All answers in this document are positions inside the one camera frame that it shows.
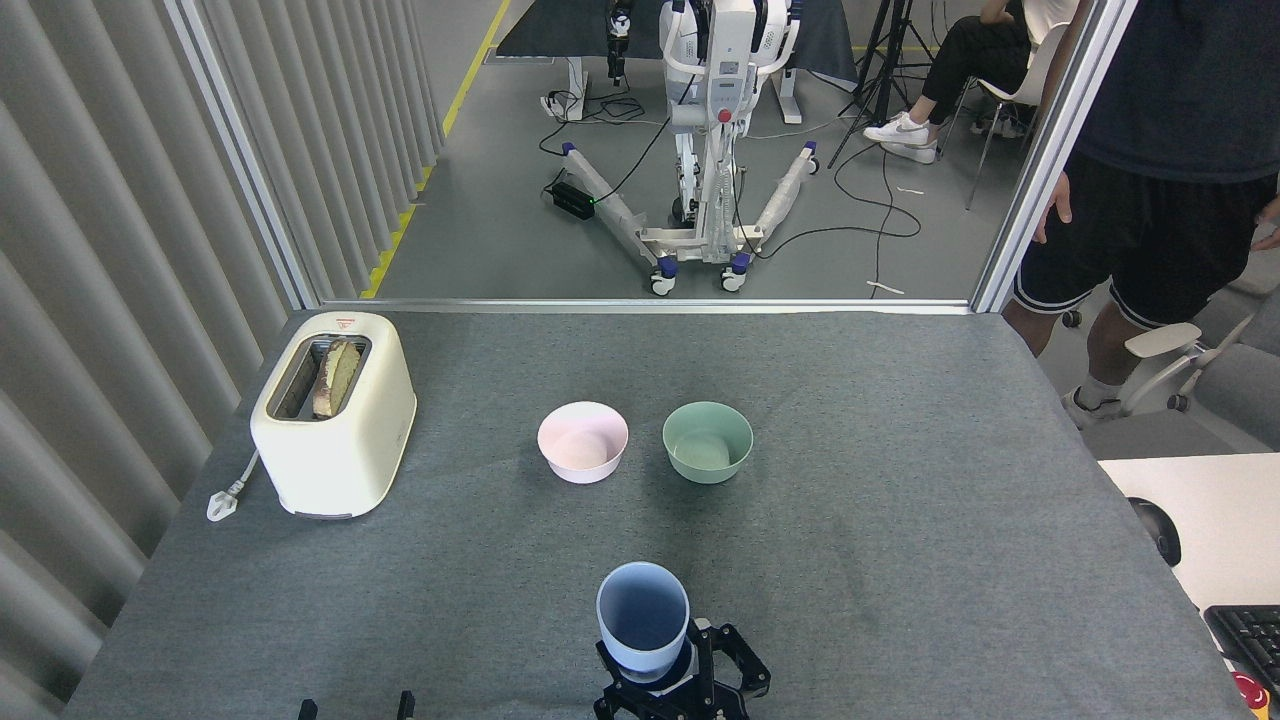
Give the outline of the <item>standing person's right hand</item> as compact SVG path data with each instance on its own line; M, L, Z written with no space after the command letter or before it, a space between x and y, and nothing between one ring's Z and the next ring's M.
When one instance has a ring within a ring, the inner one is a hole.
M1048 201L1041 211L1034 234L1032 236L1032 240L1036 243L1046 243L1048 241L1047 225L1051 217L1056 217L1059 223L1065 225L1069 225L1073 222L1073 210L1070 206L1070 181L1065 170L1059 173L1053 188L1050 191Z

